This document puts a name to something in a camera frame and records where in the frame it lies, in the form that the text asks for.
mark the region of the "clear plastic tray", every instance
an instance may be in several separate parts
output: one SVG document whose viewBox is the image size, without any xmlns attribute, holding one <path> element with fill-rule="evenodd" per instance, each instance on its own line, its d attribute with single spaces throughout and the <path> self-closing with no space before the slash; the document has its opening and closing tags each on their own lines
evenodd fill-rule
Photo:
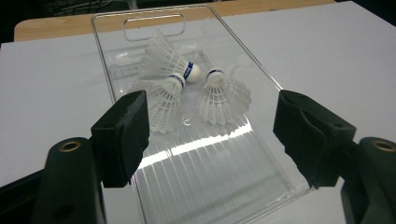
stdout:
<svg viewBox="0 0 396 224">
<path fill-rule="evenodd" d="M 154 29 L 204 71 L 181 93 L 180 125 L 150 134 L 131 196 L 143 222 L 247 222 L 308 192 L 272 133 L 280 87 L 212 8 L 98 14 L 92 26 L 114 101 L 145 80 L 138 65 Z M 249 111 L 236 123 L 212 125 L 198 115 L 198 95 L 213 66 L 251 91 Z"/>
</svg>

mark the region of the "wooden surface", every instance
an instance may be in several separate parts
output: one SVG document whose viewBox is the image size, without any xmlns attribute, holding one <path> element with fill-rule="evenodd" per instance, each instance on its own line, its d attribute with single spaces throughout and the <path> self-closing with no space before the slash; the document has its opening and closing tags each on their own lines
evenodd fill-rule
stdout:
<svg viewBox="0 0 396 224">
<path fill-rule="evenodd" d="M 333 0 L 236 0 L 208 3 L 220 16 L 311 7 L 331 4 Z M 14 41 L 44 39 L 92 33 L 92 15 L 54 17 L 22 21 L 15 27 Z"/>
</svg>

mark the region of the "shuttlecock cork base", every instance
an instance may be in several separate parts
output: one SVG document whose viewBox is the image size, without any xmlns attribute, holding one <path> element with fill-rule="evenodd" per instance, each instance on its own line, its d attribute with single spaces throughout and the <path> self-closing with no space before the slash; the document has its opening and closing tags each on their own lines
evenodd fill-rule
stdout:
<svg viewBox="0 0 396 224">
<path fill-rule="evenodd" d="M 240 81 L 226 77 L 219 68 L 210 69 L 198 100 L 204 121 L 225 125 L 235 123 L 248 112 L 250 91 Z"/>
</svg>

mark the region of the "shuttlecock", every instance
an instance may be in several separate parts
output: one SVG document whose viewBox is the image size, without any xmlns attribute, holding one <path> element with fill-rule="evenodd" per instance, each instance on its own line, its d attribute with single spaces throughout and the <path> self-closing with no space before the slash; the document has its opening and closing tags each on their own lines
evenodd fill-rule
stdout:
<svg viewBox="0 0 396 224">
<path fill-rule="evenodd" d="M 149 128 L 152 132 L 167 133 L 175 129 L 180 93 L 185 84 L 183 76 L 173 74 L 162 80 L 145 81 L 132 86 L 131 91 L 147 92 Z"/>
<path fill-rule="evenodd" d="M 174 73 L 181 74 L 189 82 L 195 82 L 201 76 L 201 69 L 197 64 L 185 60 L 165 36 L 156 30 L 145 48 L 145 56 L 142 57 L 139 66 L 139 74 L 158 76 Z"/>
<path fill-rule="evenodd" d="M 212 124 L 235 123 L 248 111 L 250 103 L 250 91 L 244 83 L 212 68 L 198 100 L 199 114 Z"/>
</svg>

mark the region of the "blue band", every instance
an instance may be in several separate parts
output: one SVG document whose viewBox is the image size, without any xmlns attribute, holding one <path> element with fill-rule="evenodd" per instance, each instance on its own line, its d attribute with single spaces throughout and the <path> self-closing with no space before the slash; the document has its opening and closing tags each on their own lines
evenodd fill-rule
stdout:
<svg viewBox="0 0 396 224">
<path fill-rule="evenodd" d="M 192 71 L 192 66 L 193 65 L 194 65 L 194 63 L 192 63 L 192 62 L 189 62 L 189 65 L 187 65 L 187 69 L 186 69 L 186 71 L 184 72 L 184 75 L 183 75 L 184 79 L 187 80 L 187 78 L 190 76 L 190 73 Z"/>
<path fill-rule="evenodd" d="M 213 73 L 215 73 L 215 72 L 220 72 L 220 73 L 222 73 L 222 74 L 224 75 L 223 71 L 221 71 L 221 70 L 218 69 L 218 68 L 215 68 L 215 69 L 210 70 L 209 73 L 207 73 L 206 79 L 207 79 L 210 75 L 212 75 Z"/>
<path fill-rule="evenodd" d="M 180 82 L 180 84 L 181 84 L 181 89 L 184 89 L 184 82 L 180 77 L 175 76 L 175 75 L 170 75 L 169 77 L 174 77 L 175 79 L 177 79 L 177 81 Z"/>
</svg>

